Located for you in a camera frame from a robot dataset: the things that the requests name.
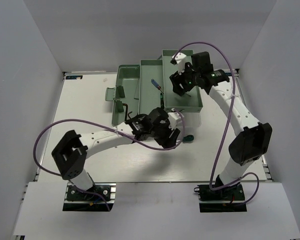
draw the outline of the white table surface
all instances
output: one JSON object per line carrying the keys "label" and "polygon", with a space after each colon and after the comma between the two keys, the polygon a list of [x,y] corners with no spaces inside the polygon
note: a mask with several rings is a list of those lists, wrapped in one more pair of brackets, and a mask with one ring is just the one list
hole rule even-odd
{"label": "white table surface", "polygon": [[[289,240],[300,238],[285,190],[263,182],[247,212],[200,213],[197,183],[116,185],[110,212],[62,211],[63,182],[30,182],[14,229],[26,240]],[[255,182],[242,184],[246,198]]]}
{"label": "white table surface", "polygon": [[[116,84],[116,73],[87,74],[82,79],[65,80],[54,122],[62,119],[84,119],[112,127],[113,103],[105,101],[106,88]],[[192,130],[194,141],[178,148],[159,152],[139,144],[121,145],[99,152],[86,160],[84,168],[95,182],[207,182],[226,124],[226,116],[219,106],[201,90],[203,108],[201,126]],[[52,128],[42,154],[42,165],[58,172],[51,152],[65,134],[74,129],[78,134],[95,132],[98,128],[78,122],[66,122]],[[229,160],[228,146],[235,138],[230,127],[216,168],[215,177]],[[146,142],[158,146],[154,140]],[[266,180],[262,161],[255,161],[248,169],[260,180]],[[248,176],[244,180],[255,180]],[[38,182],[63,181],[61,177],[40,171]]]}

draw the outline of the green tray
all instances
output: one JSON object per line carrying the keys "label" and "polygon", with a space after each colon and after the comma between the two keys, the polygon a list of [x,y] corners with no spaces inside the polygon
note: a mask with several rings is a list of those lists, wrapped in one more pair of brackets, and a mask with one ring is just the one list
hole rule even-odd
{"label": "green tray", "polygon": [[120,65],[118,68],[115,87],[107,88],[105,100],[113,101],[112,125],[116,126],[125,121],[126,107],[131,117],[138,113],[139,106],[140,65]]}
{"label": "green tray", "polygon": [[[171,111],[172,108],[176,108],[179,111],[198,113],[203,107],[200,89],[198,86],[194,87],[187,94],[179,96],[173,92],[173,85],[170,80],[170,76],[174,74],[178,68],[176,65],[170,63],[172,56],[178,50],[162,50],[162,66],[163,66],[163,88],[164,88],[164,109]],[[191,61],[191,55],[194,54],[192,50],[182,50],[181,53],[187,55],[187,62]]]}
{"label": "green tray", "polygon": [[164,90],[164,76],[162,60],[141,60],[140,62],[140,96],[139,114],[149,114],[160,107],[160,93],[152,83],[154,79]]}

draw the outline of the white wall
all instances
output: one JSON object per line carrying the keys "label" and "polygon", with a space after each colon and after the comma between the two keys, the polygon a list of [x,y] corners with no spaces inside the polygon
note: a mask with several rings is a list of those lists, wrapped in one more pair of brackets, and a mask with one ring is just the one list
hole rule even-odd
{"label": "white wall", "polygon": [[52,120],[61,86],[62,72],[24,2],[0,0],[0,240],[10,239],[34,179],[33,143]]}
{"label": "white wall", "polygon": [[[200,40],[216,44],[239,68],[276,0],[24,2],[62,71],[116,71]],[[227,68],[213,50],[211,58],[216,67]]]}
{"label": "white wall", "polygon": [[300,230],[300,0],[279,0],[240,70],[244,98],[273,127],[267,154]]}

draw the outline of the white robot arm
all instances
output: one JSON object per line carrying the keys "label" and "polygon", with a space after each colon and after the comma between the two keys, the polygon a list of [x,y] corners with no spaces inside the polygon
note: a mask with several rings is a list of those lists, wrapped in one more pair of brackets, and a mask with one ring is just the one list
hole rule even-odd
{"label": "white robot arm", "polygon": [[157,107],[149,115],[140,114],[113,127],[113,131],[77,134],[70,130],[56,145],[52,157],[64,180],[70,180],[81,190],[93,192],[94,182],[84,169],[87,158],[106,149],[132,144],[135,140],[144,141],[148,137],[154,138],[164,149],[173,148],[180,133],[176,128],[180,122],[178,113],[167,113]]}
{"label": "white robot arm", "polygon": [[[228,76],[223,70],[214,70],[208,52],[193,54],[192,64],[186,62],[186,57],[183,53],[172,57],[171,63],[178,67],[178,70],[170,76],[173,91],[183,96],[193,87],[199,86],[228,116],[233,96]],[[225,169],[217,176],[216,187],[241,178],[247,168],[267,152],[272,134],[270,124],[260,123],[237,96],[234,98],[231,115],[230,123],[236,138],[229,146],[231,157]]]}

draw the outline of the blue screwdriver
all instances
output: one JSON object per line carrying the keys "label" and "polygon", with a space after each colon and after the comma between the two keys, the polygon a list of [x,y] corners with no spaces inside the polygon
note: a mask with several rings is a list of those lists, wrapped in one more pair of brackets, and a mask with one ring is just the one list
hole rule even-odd
{"label": "blue screwdriver", "polygon": [[157,89],[159,89],[159,90],[164,94],[164,92],[161,90],[161,87],[160,87],[160,85],[156,82],[156,80],[151,79],[151,83],[152,83]]}

